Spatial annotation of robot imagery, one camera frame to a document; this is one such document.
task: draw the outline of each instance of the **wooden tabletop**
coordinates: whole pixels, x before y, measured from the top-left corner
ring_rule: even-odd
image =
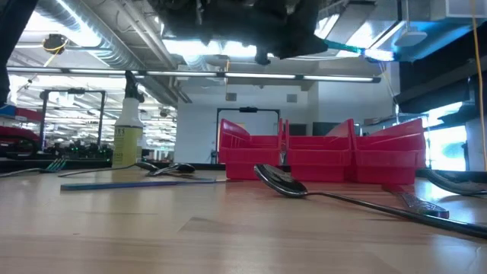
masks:
[[[144,173],[0,179],[0,273],[487,273],[487,241],[325,197],[286,199],[260,182],[59,191]],[[375,185],[307,185],[401,207]],[[487,200],[414,188],[451,219],[487,225]]]

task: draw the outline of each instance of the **yellow spray bottle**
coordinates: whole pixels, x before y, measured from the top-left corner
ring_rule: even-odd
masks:
[[[142,159],[144,124],[138,117],[138,104],[143,97],[138,93],[138,83],[132,72],[127,71],[125,76],[127,83],[122,114],[115,122],[113,167],[128,166]]]

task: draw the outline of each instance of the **metal spoon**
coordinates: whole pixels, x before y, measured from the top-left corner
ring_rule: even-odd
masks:
[[[386,212],[391,215],[407,218],[411,221],[416,221],[418,223],[429,225],[435,228],[441,228],[448,231],[455,231],[461,234],[487,239],[487,227],[481,225],[474,225],[461,221],[452,221],[443,218],[421,215],[402,209],[395,209],[389,206],[378,205],[372,202],[365,202],[359,199],[348,198],[332,193],[309,193],[307,191],[307,188],[302,183],[295,180],[284,171],[267,164],[257,164],[254,167],[254,171],[258,178],[260,178],[261,181],[264,182],[268,187],[289,198],[305,198],[312,195],[326,196],[329,198],[350,202],[359,206],[364,206],[369,209]]]
[[[487,184],[476,183],[466,178],[455,177],[442,170],[425,170],[425,175],[435,186],[463,196],[487,195]]]

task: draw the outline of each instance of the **red plastic bin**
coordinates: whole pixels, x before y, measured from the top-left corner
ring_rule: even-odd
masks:
[[[409,185],[425,167],[425,134],[420,119],[369,136],[352,138],[351,180],[357,183]]]
[[[353,119],[349,119],[324,137],[289,136],[286,133],[291,175],[303,181],[345,181],[345,169],[352,163],[353,132]]]
[[[227,178],[258,180],[256,164],[281,164],[284,133],[279,121],[278,135],[250,135],[245,129],[226,119],[221,120],[218,159],[225,163]]]

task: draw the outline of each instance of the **yellow cable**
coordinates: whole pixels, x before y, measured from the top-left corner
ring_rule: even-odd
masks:
[[[60,49],[62,49],[63,47],[65,47],[65,46],[68,44],[69,39],[66,39],[66,41],[65,41],[65,42],[64,42],[64,43],[63,43],[61,46],[58,46],[58,47],[56,47],[56,48],[54,48],[54,49],[47,49],[46,47],[44,47],[44,43],[45,43],[45,42],[46,42],[46,41],[44,40],[44,41],[43,41],[43,48],[44,48],[45,50],[47,50],[47,51],[55,51],[55,50],[60,50]]]
[[[475,0],[470,0],[472,9],[473,39],[475,40],[475,58],[477,72],[479,73],[479,105],[480,105],[480,126],[482,128],[482,153],[484,156],[484,170],[487,170],[487,147],[485,146],[485,120],[484,120],[484,83],[482,79],[482,66],[480,65],[479,35],[477,34],[477,20],[475,18]]]

